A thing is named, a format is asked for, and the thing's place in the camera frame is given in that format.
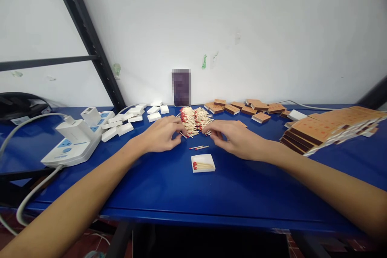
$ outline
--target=metal shelf frame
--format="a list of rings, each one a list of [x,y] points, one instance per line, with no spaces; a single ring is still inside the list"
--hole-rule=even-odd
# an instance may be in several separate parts
[[[36,60],[19,60],[0,62],[0,71],[44,67],[49,65],[66,64],[91,60],[94,67],[113,103],[115,110],[120,111],[126,107],[121,91],[114,78],[112,69],[106,58],[104,49],[98,38],[90,15],[83,0],[63,0],[75,27],[86,47],[88,56],[74,56],[62,58],[45,58]]]

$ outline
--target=right hand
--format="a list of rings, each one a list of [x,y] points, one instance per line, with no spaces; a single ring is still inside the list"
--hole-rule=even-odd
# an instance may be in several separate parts
[[[285,146],[279,142],[266,140],[244,128],[237,121],[215,120],[203,128],[203,133],[211,130],[215,145],[239,158],[270,162],[276,151]]]

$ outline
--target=floor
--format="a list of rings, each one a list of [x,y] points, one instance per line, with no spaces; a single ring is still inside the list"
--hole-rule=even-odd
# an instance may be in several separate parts
[[[2,213],[1,214],[7,224],[12,227],[16,232],[20,232],[23,229],[16,218],[14,212]],[[26,221],[31,221],[32,218],[25,217]],[[110,225],[117,226],[118,221],[106,221],[103,220]],[[107,253],[109,245],[108,243],[101,237],[97,235],[93,235],[95,232],[87,230],[82,237],[67,251],[67,253],[63,256],[63,258],[83,258],[90,251],[98,251],[102,253]],[[113,236],[112,235],[104,235],[104,237],[111,242]],[[8,232],[3,225],[0,225],[0,250],[4,248],[14,236]],[[132,245],[131,243],[128,245],[126,250],[125,258],[132,257]]]
[[[20,232],[23,227],[17,222],[15,218],[14,212],[8,212],[8,213],[2,213],[2,217],[5,219],[5,221],[8,223],[9,226],[11,226],[16,232]],[[25,219],[28,221],[31,221],[32,218],[25,217]],[[110,225],[117,226],[118,221],[106,221],[102,220]],[[68,252],[63,256],[64,258],[83,258],[87,253],[90,251],[98,251],[102,253],[106,253],[109,245],[108,243],[101,237],[97,235],[93,235],[95,232],[87,230],[82,237],[68,250]],[[291,235],[287,230],[283,230],[280,232],[287,236],[288,241],[288,247],[289,247],[289,254],[291,258],[304,258],[303,254],[299,250],[297,244],[292,239]],[[112,235],[104,235],[104,237],[108,240],[112,240]],[[6,228],[3,227],[3,225],[0,225],[0,250],[4,248],[12,239],[14,236],[8,232]],[[355,239],[347,239],[348,245],[353,248],[354,251],[364,252],[364,251],[370,251],[374,249],[374,246],[369,241],[360,241]],[[337,245],[335,243],[328,242],[327,239],[323,239],[320,241],[320,243],[331,252],[346,252],[347,250],[340,245]],[[132,244],[130,243],[128,245],[125,258],[131,258],[132,257]]]

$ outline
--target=blue table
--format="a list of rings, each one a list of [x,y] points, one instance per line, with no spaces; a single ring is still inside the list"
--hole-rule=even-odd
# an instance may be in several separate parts
[[[342,108],[347,105],[321,105]],[[315,110],[299,109],[306,114]],[[57,108],[56,112],[80,118],[84,108]],[[179,108],[170,107],[177,115]],[[278,141],[289,120],[272,115],[263,125],[246,114],[227,112],[215,119],[240,120],[248,129],[264,138]],[[0,172],[43,168],[40,160],[62,136],[55,131],[60,117],[47,117],[19,130],[9,143]],[[42,211],[58,196],[87,173],[117,152],[129,139],[144,132],[150,125],[144,121],[133,124],[135,130],[122,137],[101,142],[91,158],[82,164],[64,169],[28,209]],[[12,126],[0,126],[0,142]],[[311,158],[387,190],[387,121],[381,122],[372,137],[357,137],[340,145],[319,150]],[[210,145],[200,151],[190,147]],[[216,171],[193,174],[191,155],[213,156]],[[290,229],[327,234],[362,232],[306,187],[275,166],[263,162],[241,160],[216,147],[203,134],[182,138],[182,144],[169,152],[150,153],[141,157],[104,205],[101,215],[113,219],[135,219],[141,222],[177,225],[225,225],[265,229]]]

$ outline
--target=power strip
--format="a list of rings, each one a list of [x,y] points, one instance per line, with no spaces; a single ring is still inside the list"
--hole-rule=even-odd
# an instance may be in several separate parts
[[[73,166],[89,160],[97,145],[101,141],[101,135],[106,130],[102,126],[108,122],[108,119],[115,116],[113,111],[99,112],[101,120],[98,125],[90,127],[96,135],[90,142],[73,144],[67,138],[59,142],[42,160],[41,163],[48,167],[57,167],[59,165]]]

